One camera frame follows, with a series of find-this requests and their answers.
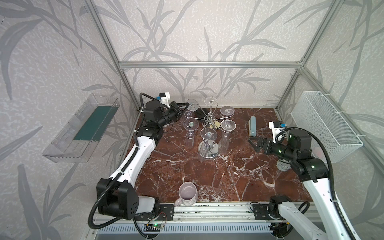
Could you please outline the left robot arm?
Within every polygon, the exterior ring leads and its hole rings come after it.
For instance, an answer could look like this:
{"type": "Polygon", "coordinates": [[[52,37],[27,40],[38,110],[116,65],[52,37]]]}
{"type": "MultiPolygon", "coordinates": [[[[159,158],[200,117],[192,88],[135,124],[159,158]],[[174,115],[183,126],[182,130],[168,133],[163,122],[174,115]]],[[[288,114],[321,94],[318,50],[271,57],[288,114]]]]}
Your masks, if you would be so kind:
{"type": "Polygon", "coordinates": [[[105,228],[119,220],[135,220],[138,215],[159,215],[159,200],[138,196],[135,183],[145,161],[162,138],[164,126],[179,121],[188,107],[189,103],[175,101],[168,105],[158,100],[146,103],[133,148],[118,169],[97,184],[97,200],[88,217],[91,229],[105,228]]]}

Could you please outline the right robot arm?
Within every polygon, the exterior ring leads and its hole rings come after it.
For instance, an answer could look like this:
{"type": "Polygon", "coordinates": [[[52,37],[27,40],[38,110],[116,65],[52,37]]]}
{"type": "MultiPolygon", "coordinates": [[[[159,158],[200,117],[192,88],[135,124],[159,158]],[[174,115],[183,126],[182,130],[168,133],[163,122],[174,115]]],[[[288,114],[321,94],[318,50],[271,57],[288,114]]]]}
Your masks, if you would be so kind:
{"type": "Polygon", "coordinates": [[[286,196],[271,197],[269,215],[285,219],[304,240],[358,240],[360,237],[340,203],[334,185],[330,157],[322,142],[311,132],[292,127],[275,139],[250,138],[256,152],[288,162],[309,192],[325,230],[322,231],[286,196]]]}

